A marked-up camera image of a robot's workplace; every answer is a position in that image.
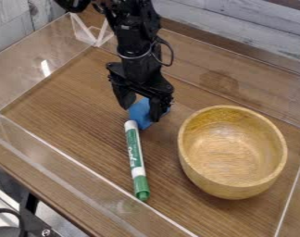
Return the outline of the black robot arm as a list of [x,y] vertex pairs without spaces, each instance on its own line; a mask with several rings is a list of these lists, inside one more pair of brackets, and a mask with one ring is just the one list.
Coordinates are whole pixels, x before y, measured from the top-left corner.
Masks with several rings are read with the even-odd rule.
[[174,100],[174,86],[160,69],[174,64],[171,45],[159,36],[160,16],[152,0],[53,0],[71,13],[87,6],[103,14],[116,37],[119,62],[108,62],[108,81],[117,103],[128,109],[136,95],[148,99],[149,120],[158,122]]

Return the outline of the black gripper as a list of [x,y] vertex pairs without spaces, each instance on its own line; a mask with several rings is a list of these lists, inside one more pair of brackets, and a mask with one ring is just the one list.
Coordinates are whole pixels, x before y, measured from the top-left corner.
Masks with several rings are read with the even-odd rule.
[[127,110],[135,103],[136,95],[149,99],[149,119],[158,122],[162,108],[172,102],[174,86],[164,79],[160,68],[160,54],[148,54],[137,58],[123,58],[120,62],[108,62],[108,81],[119,106]]

